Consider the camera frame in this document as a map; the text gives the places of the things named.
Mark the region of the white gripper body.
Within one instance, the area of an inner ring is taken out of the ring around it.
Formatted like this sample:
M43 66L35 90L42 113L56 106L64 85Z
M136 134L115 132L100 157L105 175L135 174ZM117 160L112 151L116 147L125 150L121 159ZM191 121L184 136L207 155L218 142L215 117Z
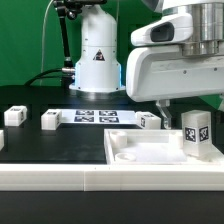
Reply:
M136 102L224 93L224 41L193 43L193 17L173 14L132 32L126 92Z

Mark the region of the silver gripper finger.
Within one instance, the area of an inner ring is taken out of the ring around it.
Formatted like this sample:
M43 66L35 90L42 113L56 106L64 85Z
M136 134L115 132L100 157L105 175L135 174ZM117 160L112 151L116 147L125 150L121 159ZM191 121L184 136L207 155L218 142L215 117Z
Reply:
M218 106L218 110L224 112L224 93L220 94L221 102Z
M170 106L169 100L158 100L156 106L163 116L163 126L165 129L170 130L172 126L172 116L168 110Z

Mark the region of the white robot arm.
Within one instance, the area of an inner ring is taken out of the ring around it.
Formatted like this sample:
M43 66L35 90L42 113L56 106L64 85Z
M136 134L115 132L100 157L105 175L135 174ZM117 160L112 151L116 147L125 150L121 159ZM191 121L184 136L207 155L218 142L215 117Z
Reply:
M162 18L132 32L127 95L154 101L171 127L169 101L224 93L224 0L142 0ZM116 22L100 6L82 9L82 54L71 88L94 97L121 89Z

